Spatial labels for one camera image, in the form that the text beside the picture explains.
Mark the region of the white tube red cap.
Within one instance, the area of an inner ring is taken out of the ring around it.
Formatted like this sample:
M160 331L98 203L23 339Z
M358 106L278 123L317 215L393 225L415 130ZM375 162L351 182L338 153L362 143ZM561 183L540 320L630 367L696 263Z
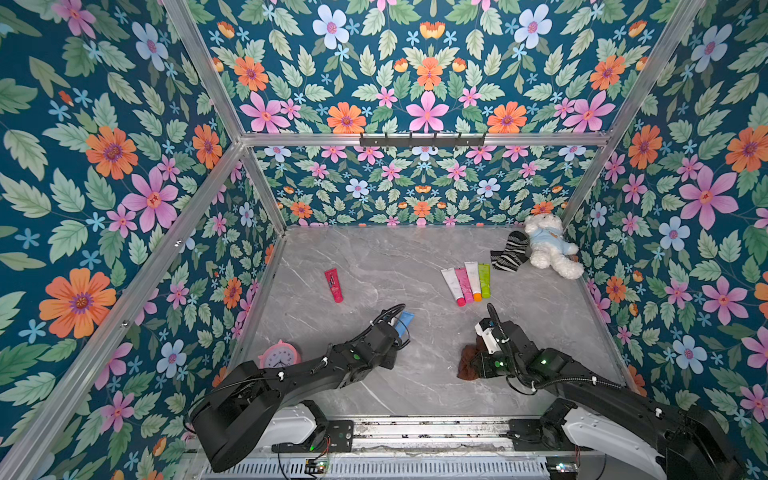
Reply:
M464 307L466 305L466 299L456 274L456 270L453 268L442 269L441 274L456 304L459 307Z

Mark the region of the red Curaprox toothpaste tube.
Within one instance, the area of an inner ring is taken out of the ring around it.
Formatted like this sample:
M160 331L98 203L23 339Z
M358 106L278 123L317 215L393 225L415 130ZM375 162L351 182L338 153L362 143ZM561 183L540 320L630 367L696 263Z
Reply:
M336 303L342 303L344 301L344 297L337 269L333 268L327 270L324 272L324 275L334 301Z

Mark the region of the blue toothpaste tube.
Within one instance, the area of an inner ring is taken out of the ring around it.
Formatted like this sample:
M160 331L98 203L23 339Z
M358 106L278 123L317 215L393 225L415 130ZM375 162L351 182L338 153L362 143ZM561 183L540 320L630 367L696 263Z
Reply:
M401 312L399 316L396 318L396 320L394 321L394 328L400 338L406 337L409 331L409 326L413 321L413 319L414 319L414 315L407 311Z

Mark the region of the green Curaprox toothpaste tube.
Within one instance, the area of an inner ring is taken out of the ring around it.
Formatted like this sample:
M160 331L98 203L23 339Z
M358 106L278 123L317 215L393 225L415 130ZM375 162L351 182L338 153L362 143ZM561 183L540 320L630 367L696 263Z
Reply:
M489 299L491 296L490 277L491 268L489 264L480 263L478 265L478 276L480 281L481 296L483 299Z

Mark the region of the white tube orange cap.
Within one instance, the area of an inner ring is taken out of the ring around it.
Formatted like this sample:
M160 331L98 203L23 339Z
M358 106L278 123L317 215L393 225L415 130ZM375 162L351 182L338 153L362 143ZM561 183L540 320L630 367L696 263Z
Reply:
M465 269L469 279L473 300L480 302L483 300L482 289L479 276L479 264L476 261L465 262Z

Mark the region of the pink Curaprox toothpaste tube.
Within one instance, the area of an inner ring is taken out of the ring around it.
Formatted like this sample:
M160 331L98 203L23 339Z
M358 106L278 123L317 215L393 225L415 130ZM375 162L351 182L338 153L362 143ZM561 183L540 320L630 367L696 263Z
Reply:
M459 287L460 287L460 291L461 291L461 294L462 294L462 297L458 301L458 303L461 306L464 306L464 305L466 305L468 303L473 303L474 302L474 293L473 293L472 288L471 288L471 284L470 284L469 275L467 273L467 270L465 268L456 268L454 270L454 272L455 272L455 275L457 277L457 280L458 280L458 283L459 283Z

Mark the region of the brown cloth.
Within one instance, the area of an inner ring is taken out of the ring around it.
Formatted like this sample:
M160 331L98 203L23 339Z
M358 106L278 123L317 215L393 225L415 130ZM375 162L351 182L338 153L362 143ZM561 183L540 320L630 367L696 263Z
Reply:
M479 356L486 353L487 348L484 340L480 336L475 337L472 344L466 344L461 350L459 364L457 367L457 377L464 381L474 381L481 377L481 361Z

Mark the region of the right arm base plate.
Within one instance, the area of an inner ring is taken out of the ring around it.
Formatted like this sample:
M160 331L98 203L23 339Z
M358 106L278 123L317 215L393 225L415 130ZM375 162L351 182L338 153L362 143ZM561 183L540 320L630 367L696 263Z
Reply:
M541 418L509 420L506 437L519 451L564 451L573 447L560 426Z

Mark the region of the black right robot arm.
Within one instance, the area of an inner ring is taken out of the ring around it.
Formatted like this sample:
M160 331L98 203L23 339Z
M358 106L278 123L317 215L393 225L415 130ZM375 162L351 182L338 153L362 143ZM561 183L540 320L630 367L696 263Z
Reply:
M746 472L714 416L680 409L610 381L557 349L538 348L514 322L485 318L484 346L472 359L481 378L503 378L515 391L554 395L535 420L512 420L518 446L591 449L655 479L740 479Z

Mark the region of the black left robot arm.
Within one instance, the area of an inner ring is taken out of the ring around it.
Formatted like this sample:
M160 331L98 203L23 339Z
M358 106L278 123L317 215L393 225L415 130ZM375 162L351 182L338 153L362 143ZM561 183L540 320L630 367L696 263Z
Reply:
M189 415L212 470L220 473L244 460L280 409L361 382L377 367L393 369L398 352L409 343L383 321L302 363L280 368L261 368L252 361L238 365Z

